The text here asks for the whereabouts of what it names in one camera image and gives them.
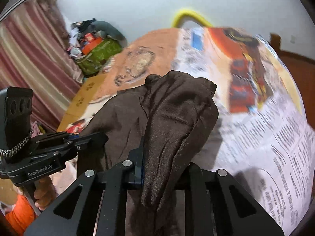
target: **brown cloth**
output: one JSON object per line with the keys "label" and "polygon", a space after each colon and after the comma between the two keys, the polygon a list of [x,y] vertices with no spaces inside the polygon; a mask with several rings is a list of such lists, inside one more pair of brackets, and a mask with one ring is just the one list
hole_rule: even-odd
{"label": "brown cloth", "polygon": [[78,173],[112,168],[144,135],[144,187],[131,212],[132,235],[170,235],[174,186],[218,119],[215,89],[205,78],[178,71],[149,75],[144,85],[119,91],[81,133],[104,131],[109,140],[105,152],[79,155]]}

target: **metal bolt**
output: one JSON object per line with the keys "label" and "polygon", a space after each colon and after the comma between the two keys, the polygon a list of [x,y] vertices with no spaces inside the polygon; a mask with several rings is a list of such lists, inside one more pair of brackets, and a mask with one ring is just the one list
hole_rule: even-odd
{"label": "metal bolt", "polygon": [[93,176],[93,175],[94,175],[94,170],[87,170],[87,171],[84,173],[84,175],[87,176],[87,177]]}
{"label": "metal bolt", "polygon": [[227,171],[224,170],[224,169],[220,169],[220,170],[218,170],[218,175],[219,176],[226,176],[227,175]]}
{"label": "metal bolt", "polygon": [[131,166],[132,161],[130,161],[130,160],[124,160],[124,161],[122,162],[122,164],[123,164],[125,167],[129,167],[129,166]]}

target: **yellow tube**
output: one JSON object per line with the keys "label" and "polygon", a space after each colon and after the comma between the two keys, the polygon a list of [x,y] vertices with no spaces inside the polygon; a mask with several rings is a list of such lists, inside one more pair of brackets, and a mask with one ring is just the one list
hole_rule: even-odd
{"label": "yellow tube", "polygon": [[191,17],[201,23],[203,26],[212,27],[213,25],[207,21],[203,16],[199,15],[197,12],[189,9],[181,9],[176,15],[172,22],[172,27],[178,27],[179,22],[183,17]]}

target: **orange cloth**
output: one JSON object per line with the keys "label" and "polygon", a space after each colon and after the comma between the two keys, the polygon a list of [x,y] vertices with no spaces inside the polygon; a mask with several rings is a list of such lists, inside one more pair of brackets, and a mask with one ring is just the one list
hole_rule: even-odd
{"label": "orange cloth", "polygon": [[5,218],[18,235],[23,236],[26,228],[34,221],[36,215],[27,199],[22,195],[18,195],[13,211],[8,213]]}

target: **red and beige striped curtain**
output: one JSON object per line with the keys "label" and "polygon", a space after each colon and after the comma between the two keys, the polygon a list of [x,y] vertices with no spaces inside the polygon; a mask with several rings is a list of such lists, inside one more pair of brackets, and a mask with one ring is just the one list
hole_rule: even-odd
{"label": "red and beige striped curtain", "polygon": [[31,119],[56,130],[82,82],[54,0],[26,0],[0,22],[0,89],[33,89]]}

